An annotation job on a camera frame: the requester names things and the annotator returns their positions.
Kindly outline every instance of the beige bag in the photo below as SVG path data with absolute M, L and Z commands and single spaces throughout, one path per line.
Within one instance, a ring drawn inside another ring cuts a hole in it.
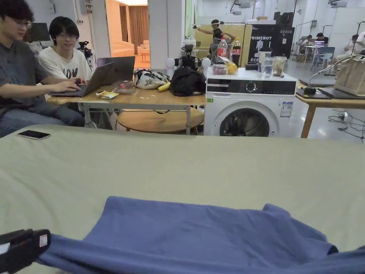
M 365 96 L 365 59 L 350 59 L 340 68 L 335 88 L 353 95 Z

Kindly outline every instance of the black hair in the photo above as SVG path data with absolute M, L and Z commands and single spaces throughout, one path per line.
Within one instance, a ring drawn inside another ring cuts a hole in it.
M 60 35 L 61 32 L 75 35 L 77 39 L 80 37 L 76 24 L 70 18 L 63 16 L 56 17 L 49 25 L 49 35 L 55 45 L 57 45 L 56 36 Z
M 219 25 L 219 20 L 218 19 L 214 19 L 211 23 L 212 25 Z
M 0 0 L 0 17 L 5 16 L 17 19 L 34 21 L 32 9 L 25 0 Z

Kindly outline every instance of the poster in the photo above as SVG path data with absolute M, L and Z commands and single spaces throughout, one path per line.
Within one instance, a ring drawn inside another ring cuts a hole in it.
M 258 63 L 261 48 L 273 48 L 278 43 L 279 28 L 277 25 L 252 25 L 248 64 Z

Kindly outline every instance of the robotic arm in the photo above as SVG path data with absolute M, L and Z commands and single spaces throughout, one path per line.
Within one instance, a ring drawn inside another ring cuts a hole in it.
M 19 230 L 0 235 L 0 273 L 16 273 L 30 266 L 51 244 L 47 229 Z

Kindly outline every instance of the red label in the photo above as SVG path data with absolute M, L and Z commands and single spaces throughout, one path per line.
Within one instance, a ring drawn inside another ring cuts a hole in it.
M 232 54 L 233 55 L 241 55 L 241 49 L 233 49 Z
M 217 55 L 227 57 L 227 49 L 218 49 Z

